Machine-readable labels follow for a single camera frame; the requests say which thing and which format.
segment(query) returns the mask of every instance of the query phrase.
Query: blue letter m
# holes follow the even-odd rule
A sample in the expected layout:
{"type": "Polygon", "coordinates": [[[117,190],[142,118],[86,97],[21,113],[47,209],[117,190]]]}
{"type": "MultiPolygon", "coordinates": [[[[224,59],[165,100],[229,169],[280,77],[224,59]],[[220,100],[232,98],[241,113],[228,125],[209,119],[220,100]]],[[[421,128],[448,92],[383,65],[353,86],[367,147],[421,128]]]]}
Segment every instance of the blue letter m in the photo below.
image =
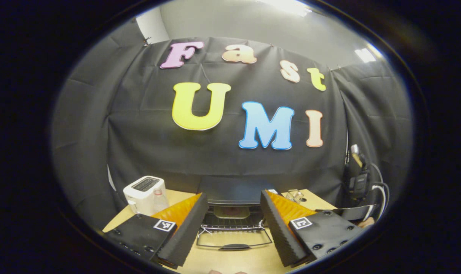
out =
{"type": "Polygon", "coordinates": [[[244,102],[242,108],[246,111],[246,130],[244,139],[239,142],[239,147],[253,149],[258,147],[256,131],[262,147],[266,148],[276,134],[271,147],[274,149],[290,149],[291,117],[295,111],[289,107],[279,107],[271,121],[267,117],[264,107],[258,102],[244,102]]]}

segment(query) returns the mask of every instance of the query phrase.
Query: wooden table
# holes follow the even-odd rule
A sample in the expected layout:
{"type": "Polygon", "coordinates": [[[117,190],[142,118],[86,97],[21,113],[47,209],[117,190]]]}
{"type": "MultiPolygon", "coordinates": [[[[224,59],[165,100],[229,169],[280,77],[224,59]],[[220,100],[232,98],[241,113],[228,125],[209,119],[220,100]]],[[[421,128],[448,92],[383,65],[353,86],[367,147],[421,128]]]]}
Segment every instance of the wooden table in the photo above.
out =
{"type": "MultiPolygon", "coordinates": [[[[307,189],[301,190],[301,192],[304,194],[306,201],[301,202],[300,205],[311,210],[336,208],[307,189]]],[[[166,195],[168,203],[171,206],[195,194],[167,189],[166,195]]],[[[134,216],[134,213],[129,206],[126,206],[126,208],[119,212],[119,214],[105,226],[103,232],[108,232],[116,228],[132,216],[134,216]]],[[[269,228],[266,228],[266,231],[272,239],[269,228]]],[[[303,265],[294,268],[289,266],[283,267],[274,243],[244,251],[218,251],[197,246],[195,235],[195,242],[193,243],[185,264],[183,267],[178,267],[176,272],[182,274],[207,274],[213,269],[223,274],[235,274],[239,271],[247,274],[282,274],[302,266],[303,265]]]]}

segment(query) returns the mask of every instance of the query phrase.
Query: yellow letter u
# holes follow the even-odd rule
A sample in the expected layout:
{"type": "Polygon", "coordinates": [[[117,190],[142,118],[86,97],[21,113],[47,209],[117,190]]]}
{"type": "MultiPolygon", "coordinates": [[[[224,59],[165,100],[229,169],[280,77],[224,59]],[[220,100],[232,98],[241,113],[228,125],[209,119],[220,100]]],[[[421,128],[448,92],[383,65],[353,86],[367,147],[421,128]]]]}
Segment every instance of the yellow letter u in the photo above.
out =
{"type": "Polygon", "coordinates": [[[176,92],[173,102],[173,121],[180,127],[189,130],[208,130],[220,123],[223,114],[225,93],[230,86],[223,83],[211,83],[207,88],[212,92],[210,110],[205,116],[194,116],[191,112],[195,92],[200,89],[199,83],[178,83],[173,89],[176,92]]]}

